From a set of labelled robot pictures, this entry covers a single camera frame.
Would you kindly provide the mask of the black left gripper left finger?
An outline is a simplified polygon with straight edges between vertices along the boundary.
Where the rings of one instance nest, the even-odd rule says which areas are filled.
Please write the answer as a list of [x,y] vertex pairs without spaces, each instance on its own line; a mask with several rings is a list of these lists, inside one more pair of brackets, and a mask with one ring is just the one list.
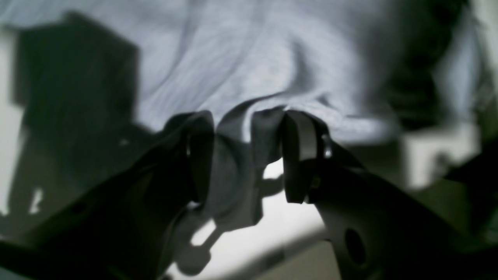
[[32,229],[1,241],[1,267],[34,280],[156,280],[177,220],[209,192],[212,114],[173,119],[166,137]]

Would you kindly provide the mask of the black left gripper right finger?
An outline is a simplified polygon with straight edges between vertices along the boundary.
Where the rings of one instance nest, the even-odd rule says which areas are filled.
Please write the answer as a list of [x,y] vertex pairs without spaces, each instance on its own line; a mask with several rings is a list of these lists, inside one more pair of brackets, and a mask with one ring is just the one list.
[[286,199],[316,207],[343,280],[497,279],[497,246],[368,172],[316,117],[284,114],[282,157]]

